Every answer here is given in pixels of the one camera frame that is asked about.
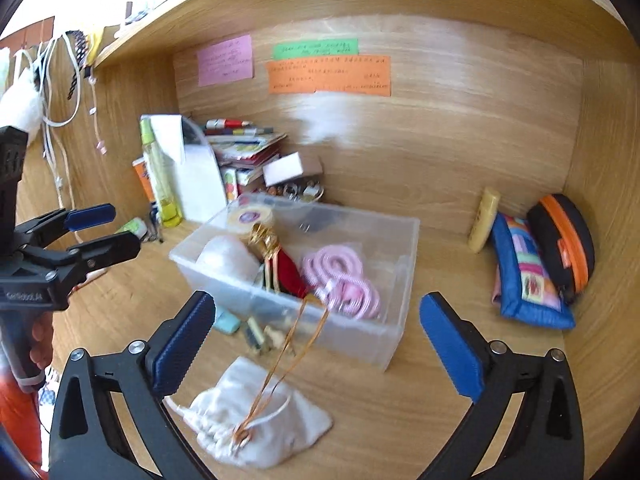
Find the orange sleeved left forearm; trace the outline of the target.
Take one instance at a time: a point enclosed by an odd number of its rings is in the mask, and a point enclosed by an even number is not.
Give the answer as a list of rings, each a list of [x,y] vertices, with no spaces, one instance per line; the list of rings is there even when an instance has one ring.
[[[42,469],[38,396],[34,392],[24,393],[10,370],[1,372],[0,411],[8,435],[39,477],[47,479],[48,474]]]

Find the left hand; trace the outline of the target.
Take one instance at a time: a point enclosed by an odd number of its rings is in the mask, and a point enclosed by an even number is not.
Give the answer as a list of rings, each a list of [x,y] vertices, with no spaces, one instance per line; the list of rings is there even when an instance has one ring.
[[[53,359],[53,315],[44,312],[32,324],[32,348],[29,356],[40,370],[45,370]]]

